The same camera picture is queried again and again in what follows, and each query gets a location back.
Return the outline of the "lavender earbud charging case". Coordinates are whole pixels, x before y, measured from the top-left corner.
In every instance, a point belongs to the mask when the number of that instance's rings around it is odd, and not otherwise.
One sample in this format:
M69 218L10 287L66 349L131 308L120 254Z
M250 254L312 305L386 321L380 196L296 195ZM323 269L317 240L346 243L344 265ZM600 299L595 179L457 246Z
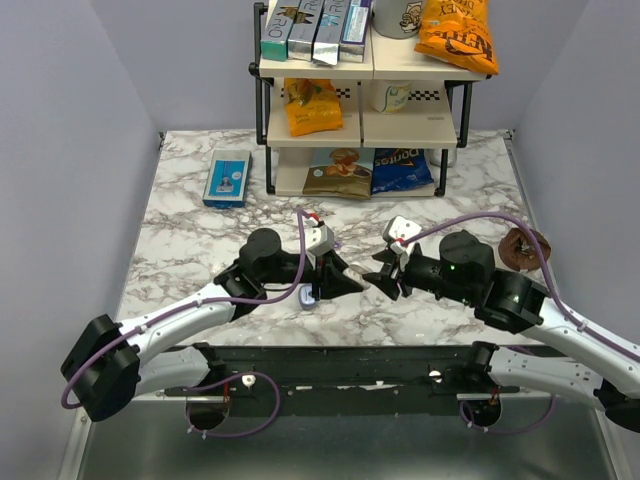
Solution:
M302 310L310 311L318 305L318 300L313 296L311 284L302 284L298 289L297 298Z

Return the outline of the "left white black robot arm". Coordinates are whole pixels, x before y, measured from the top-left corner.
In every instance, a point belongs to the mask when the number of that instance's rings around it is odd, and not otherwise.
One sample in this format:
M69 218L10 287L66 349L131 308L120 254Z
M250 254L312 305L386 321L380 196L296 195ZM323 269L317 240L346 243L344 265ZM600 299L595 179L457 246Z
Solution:
M212 394L221 385L220 368L203 348L184 347L182 341L270 304L268 284L285 284L289 293L308 284L316 300L365 290L362 276L336 253L327 226L301 237L300 253L288 253L276 231L260 228L228 268L187 298L120 322L106 314L92 319L61 365L62 406L83 408L93 421L102 421L154 390L192 387Z

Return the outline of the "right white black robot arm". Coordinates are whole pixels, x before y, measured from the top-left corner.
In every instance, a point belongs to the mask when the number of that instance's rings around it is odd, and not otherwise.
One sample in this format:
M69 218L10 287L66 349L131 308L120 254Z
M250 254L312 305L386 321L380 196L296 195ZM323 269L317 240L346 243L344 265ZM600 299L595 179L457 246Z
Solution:
M438 258L415 248L402 259L392 248L375 254L380 271L365 280L391 299L414 289L472 308L475 318L497 330L521 334L557 351L555 357L521 354L475 342L467 360L444 372L461 390L525 387L573 399L605 413L630 431L639 429L639 362L617 352L617 336L573 324L543 285L496 267L492 248L462 230L439 244Z

